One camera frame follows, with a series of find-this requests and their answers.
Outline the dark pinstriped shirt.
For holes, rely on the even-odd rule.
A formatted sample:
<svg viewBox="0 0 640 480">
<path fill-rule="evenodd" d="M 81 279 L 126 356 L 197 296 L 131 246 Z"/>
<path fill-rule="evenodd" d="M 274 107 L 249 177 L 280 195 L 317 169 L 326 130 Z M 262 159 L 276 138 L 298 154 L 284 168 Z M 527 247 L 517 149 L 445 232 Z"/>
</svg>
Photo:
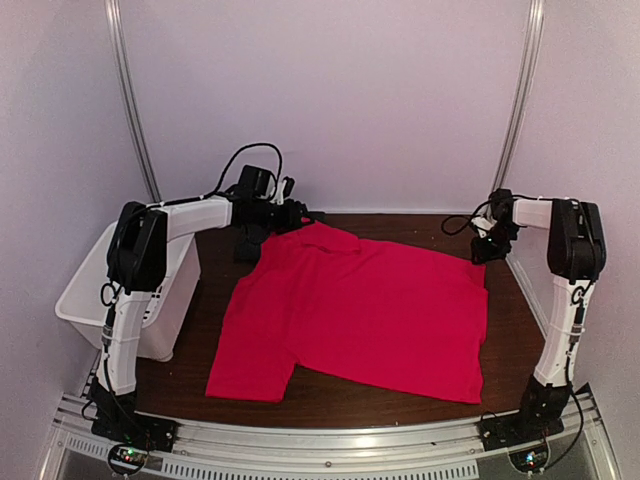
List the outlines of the dark pinstriped shirt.
<svg viewBox="0 0 640 480">
<path fill-rule="evenodd" d="M 234 245 L 233 259 L 235 263 L 256 264 L 261 257 L 262 245 L 272 235 L 289 233 L 319 221 L 324 221 L 326 214 L 322 211 L 308 213 L 285 214 L 270 217 L 267 220 L 243 220 L 235 224 L 239 235 Z"/>
</svg>

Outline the red garment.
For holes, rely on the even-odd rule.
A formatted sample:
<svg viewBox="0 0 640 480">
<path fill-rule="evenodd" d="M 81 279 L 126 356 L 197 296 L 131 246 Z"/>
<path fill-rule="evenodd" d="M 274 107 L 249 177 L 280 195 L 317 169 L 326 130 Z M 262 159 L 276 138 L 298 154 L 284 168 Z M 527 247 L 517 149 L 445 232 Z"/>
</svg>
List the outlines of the red garment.
<svg viewBox="0 0 640 480">
<path fill-rule="evenodd" d="M 485 270 L 322 223 L 272 235 L 225 313 L 205 393 L 276 403 L 296 367 L 477 404 Z"/>
</svg>

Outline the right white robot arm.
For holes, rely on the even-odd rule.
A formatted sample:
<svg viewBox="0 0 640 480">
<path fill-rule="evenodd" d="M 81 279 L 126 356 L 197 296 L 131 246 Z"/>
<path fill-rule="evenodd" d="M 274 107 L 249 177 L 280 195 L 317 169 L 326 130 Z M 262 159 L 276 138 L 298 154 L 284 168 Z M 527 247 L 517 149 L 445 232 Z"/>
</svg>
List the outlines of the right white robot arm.
<svg viewBox="0 0 640 480">
<path fill-rule="evenodd" d="M 596 204 L 573 198 L 526 197 L 498 189 L 473 212 L 471 260 L 504 259 L 523 228 L 547 233 L 546 262 L 553 306 L 541 357 L 513 419 L 519 440 L 535 440 L 569 401 L 575 360 L 595 284 L 606 264 L 604 232 Z"/>
</svg>

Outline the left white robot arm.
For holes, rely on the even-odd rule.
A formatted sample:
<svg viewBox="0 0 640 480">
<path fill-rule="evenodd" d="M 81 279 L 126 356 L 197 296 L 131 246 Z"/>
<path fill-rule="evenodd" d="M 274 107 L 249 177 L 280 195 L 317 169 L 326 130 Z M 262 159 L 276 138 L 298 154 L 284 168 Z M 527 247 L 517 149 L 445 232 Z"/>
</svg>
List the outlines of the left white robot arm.
<svg viewBox="0 0 640 480">
<path fill-rule="evenodd" d="M 105 416 L 106 429 L 123 444 L 137 442 L 144 424 L 134 415 L 136 358 L 146 306 L 168 271 L 171 241 L 200 231 L 256 227 L 266 235 L 311 224 L 306 205 L 290 197 L 295 181 L 246 166 L 239 181 L 226 190 L 142 204 L 127 203 L 116 223 L 106 254 L 104 290 L 112 296 L 102 326 L 100 367 L 91 399 Z"/>
</svg>

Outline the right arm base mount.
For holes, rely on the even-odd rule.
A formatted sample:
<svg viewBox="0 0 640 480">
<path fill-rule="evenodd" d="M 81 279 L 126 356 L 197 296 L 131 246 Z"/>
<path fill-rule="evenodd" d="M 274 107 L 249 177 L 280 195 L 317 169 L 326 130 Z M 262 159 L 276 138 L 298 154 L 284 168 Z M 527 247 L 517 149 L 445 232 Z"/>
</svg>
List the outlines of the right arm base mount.
<svg viewBox="0 0 640 480">
<path fill-rule="evenodd" d="M 513 447 L 563 432 L 561 415 L 569 398 L 568 385 L 542 385 L 531 377 L 515 413 L 488 414 L 476 423 L 484 450 Z"/>
</svg>

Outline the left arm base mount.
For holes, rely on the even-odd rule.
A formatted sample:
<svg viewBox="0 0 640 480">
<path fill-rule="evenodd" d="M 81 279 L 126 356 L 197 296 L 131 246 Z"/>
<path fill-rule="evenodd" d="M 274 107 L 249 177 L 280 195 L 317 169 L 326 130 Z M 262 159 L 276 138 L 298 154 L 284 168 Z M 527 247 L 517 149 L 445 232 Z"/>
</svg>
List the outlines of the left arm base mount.
<svg viewBox="0 0 640 480">
<path fill-rule="evenodd" d="M 137 392 L 112 395 L 94 381 L 89 400 L 96 406 L 91 432 L 142 450 L 172 452 L 178 423 L 136 412 Z"/>
</svg>

